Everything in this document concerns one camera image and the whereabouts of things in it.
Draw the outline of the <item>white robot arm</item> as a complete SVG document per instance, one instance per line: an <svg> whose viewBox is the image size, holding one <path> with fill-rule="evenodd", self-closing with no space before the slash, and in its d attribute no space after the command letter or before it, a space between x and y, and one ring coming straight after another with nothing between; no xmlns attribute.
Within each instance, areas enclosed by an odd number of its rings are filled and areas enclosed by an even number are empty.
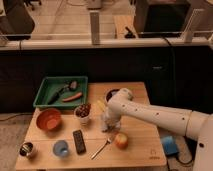
<svg viewBox="0 0 213 171"><path fill-rule="evenodd" d="M197 142L193 171L213 171L213 114L188 109L144 105L133 101L133 93L121 88L107 102L106 121L116 125L122 116L152 123Z"/></svg>

